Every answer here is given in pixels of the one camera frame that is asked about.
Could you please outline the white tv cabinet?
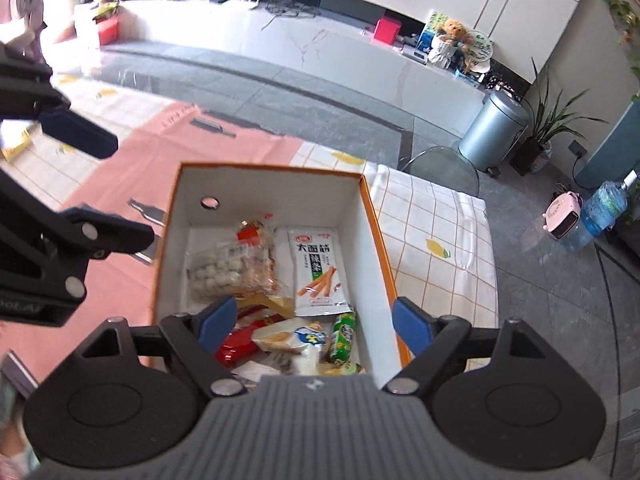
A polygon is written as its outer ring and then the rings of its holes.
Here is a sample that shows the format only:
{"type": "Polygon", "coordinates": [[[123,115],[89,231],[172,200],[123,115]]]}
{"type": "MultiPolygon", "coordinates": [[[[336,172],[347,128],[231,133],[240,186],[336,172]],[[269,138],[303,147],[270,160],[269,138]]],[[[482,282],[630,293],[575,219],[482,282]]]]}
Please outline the white tv cabinet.
{"type": "Polygon", "coordinates": [[[461,136],[484,94],[330,18],[276,18],[201,1],[131,0],[120,7],[126,39],[202,48],[277,65],[339,84],[461,136]]]}

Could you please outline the orange spicy nuts pack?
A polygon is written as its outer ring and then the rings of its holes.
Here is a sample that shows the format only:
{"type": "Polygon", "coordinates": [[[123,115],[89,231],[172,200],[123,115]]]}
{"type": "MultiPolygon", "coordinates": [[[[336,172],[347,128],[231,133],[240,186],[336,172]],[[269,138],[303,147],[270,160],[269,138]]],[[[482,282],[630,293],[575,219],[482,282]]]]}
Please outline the orange spicy nuts pack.
{"type": "Polygon", "coordinates": [[[274,295],[279,289],[279,283],[276,277],[276,240],[273,229],[262,220],[243,220],[235,236],[243,249],[243,287],[252,292],[274,295]]]}

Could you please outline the white gluten strips packet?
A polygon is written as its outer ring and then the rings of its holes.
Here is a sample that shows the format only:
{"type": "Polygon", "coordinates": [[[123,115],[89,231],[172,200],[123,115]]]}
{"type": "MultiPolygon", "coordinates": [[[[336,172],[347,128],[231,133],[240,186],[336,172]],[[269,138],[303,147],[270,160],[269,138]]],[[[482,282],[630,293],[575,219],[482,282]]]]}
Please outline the white gluten strips packet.
{"type": "Polygon", "coordinates": [[[320,318],[350,312],[338,270],[336,232],[293,228],[288,241],[294,266],[294,304],[299,318],[320,318]]]}

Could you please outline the white blue chip bag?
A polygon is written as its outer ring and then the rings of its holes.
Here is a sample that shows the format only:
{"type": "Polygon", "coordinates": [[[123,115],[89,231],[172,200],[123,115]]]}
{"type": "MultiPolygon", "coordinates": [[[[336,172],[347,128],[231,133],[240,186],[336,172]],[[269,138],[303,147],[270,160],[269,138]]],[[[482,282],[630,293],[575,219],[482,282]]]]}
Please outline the white blue chip bag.
{"type": "Polygon", "coordinates": [[[252,335],[262,352],[283,354],[291,362],[291,373],[302,376],[319,374],[327,339],[322,324],[311,318],[288,318],[258,328],[252,335]]]}

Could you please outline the green sausage stick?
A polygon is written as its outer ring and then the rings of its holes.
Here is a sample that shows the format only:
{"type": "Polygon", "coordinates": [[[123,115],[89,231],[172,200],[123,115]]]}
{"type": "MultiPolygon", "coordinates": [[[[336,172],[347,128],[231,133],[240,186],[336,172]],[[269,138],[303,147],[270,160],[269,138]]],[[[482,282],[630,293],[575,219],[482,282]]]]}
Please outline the green sausage stick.
{"type": "Polygon", "coordinates": [[[326,358],[332,364],[345,364],[352,354],[357,317],[355,312],[337,315],[332,328],[331,340],[326,358]]]}

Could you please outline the red snack bag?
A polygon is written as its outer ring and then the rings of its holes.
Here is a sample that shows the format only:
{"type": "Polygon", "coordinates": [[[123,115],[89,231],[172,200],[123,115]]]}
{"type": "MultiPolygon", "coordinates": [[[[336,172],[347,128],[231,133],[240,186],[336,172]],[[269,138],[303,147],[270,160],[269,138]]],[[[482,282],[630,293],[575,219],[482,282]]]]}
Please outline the red snack bag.
{"type": "Polygon", "coordinates": [[[283,320],[282,315],[265,306],[242,310],[238,314],[233,330],[214,353],[215,359],[225,368],[231,370],[259,352],[257,344],[252,339],[255,330],[283,320]]]}

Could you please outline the red box on cabinet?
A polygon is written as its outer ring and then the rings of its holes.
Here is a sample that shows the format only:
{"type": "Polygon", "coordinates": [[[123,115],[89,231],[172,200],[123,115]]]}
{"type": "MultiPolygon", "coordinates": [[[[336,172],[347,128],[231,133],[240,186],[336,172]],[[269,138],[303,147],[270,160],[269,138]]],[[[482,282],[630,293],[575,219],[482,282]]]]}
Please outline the red box on cabinet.
{"type": "Polygon", "coordinates": [[[388,16],[382,16],[375,25],[373,40],[392,46],[401,30],[401,22],[388,16]]]}

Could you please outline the silver trash can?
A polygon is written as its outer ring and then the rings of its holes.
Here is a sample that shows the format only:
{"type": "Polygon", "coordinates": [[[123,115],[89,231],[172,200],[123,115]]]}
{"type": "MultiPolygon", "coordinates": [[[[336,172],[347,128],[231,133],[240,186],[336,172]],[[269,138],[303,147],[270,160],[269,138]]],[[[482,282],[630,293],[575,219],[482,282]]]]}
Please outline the silver trash can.
{"type": "Polygon", "coordinates": [[[529,121],[529,114],[520,102],[502,90],[491,92],[485,96],[458,151],[476,170],[491,172],[514,147],[529,121]]]}

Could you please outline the clear white balls pack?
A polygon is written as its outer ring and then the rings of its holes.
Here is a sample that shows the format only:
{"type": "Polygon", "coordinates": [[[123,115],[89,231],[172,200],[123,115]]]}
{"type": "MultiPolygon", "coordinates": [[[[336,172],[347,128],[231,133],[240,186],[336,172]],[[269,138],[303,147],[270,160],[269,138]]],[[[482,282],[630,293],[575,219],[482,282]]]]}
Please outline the clear white balls pack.
{"type": "Polygon", "coordinates": [[[186,269],[191,299],[204,304],[223,296],[254,294],[243,287],[242,252],[238,243],[230,243],[193,254],[186,269]]]}

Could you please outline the orange cardboard box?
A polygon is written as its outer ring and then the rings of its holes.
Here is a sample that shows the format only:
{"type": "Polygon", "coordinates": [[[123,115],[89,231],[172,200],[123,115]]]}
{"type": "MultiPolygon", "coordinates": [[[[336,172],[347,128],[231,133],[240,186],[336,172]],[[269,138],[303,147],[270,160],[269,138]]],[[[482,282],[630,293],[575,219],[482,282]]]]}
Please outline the orange cardboard box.
{"type": "Polygon", "coordinates": [[[363,174],[285,166],[185,162],[179,168],[156,260],[156,318],[194,311],[188,264],[196,252],[232,237],[244,220],[262,220],[276,234],[276,278],[293,297],[294,260],[288,232],[329,228],[337,274],[358,314],[355,359],[384,385],[410,361],[393,328],[397,297],[390,258],[363,174]]]}

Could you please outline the teddy bear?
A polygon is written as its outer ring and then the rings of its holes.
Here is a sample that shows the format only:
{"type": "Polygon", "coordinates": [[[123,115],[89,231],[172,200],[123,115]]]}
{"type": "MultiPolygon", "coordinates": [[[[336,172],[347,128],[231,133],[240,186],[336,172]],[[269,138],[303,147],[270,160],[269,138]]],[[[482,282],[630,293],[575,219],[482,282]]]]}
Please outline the teddy bear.
{"type": "Polygon", "coordinates": [[[440,68],[447,68],[456,56],[460,58],[467,55],[474,42],[474,34],[461,22],[447,18],[438,26],[432,39],[431,51],[427,55],[428,62],[440,68]]]}

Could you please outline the blue water bottle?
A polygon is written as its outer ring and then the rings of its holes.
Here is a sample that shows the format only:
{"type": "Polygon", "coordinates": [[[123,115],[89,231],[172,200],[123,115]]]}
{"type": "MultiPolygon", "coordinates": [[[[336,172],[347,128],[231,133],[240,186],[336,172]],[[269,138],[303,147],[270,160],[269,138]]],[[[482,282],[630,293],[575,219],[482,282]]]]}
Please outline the blue water bottle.
{"type": "Polygon", "coordinates": [[[560,244],[571,252],[579,252],[614,226],[627,210],[629,190],[637,179],[638,174],[631,169],[620,182],[604,181],[582,205],[577,223],[560,244]]]}

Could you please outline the hanging ivy plant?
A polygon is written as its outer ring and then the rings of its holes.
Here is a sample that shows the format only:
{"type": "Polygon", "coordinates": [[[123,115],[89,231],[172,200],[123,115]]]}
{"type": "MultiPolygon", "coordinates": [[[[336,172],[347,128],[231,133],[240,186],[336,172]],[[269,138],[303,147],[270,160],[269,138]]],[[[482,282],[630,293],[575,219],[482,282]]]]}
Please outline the hanging ivy plant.
{"type": "Polygon", "coordinates": [[[602,0],[608,7],[617,43],[622,47],[630,72],[639,79],[639,14],[627,0],[602,0]]]}

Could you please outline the pink table mat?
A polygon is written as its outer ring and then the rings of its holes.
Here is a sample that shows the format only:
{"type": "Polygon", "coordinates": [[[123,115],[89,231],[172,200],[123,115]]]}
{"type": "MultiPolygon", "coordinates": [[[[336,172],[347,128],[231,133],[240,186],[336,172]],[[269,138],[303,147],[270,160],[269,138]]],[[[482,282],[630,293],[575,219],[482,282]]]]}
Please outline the pink table mat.
{"type": "MultiPolygon", "coordinates": [[[[36,136],[29,150],[14,162],[2,162],[1,168],[53,210],[88,205],[139,221],[142,215],[134,203],[166,214],[182,162],[288,165],[303,144],[228,120],[214,133],[194,125],[202,115],[198,107],[178,102],[137,127],[126,125],[122,116],[104,114],[103,125],[119,137],[111,158],[95,160],[36,136]]],[[[64,327],[2,323],[1,349],[14,351],[35,378],[43,379],[106,318],[149,324],[154,278],[154,266],[133,256],[113,254],[93,261],[87,298],[64,327]]]]}

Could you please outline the potted green plant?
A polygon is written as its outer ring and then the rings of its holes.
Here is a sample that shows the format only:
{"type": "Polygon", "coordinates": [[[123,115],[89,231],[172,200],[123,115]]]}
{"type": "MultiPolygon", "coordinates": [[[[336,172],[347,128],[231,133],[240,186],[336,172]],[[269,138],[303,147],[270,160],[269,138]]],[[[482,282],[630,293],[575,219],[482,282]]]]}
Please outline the potted green plant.
{"type": "Polygon", "coordinates": [[[526,128],[528,136],[516,148],[510,160],[512,168],[521,176],[532,172],[535,160],[548,152],[548,147],[556,136],[569,134],[575,139],[585,140],[585,136],[575,128],[575,122],[606,124],[603,118],[575,110],[575,105],[589,92],[588,89],[570,98],[564,96],[563,89],[552,96],[548,67],[538,68],[535,60],[530,60],[535,75],[535,105],[530,104],[528,99],[523,99],[530,118],[526,128]]]}

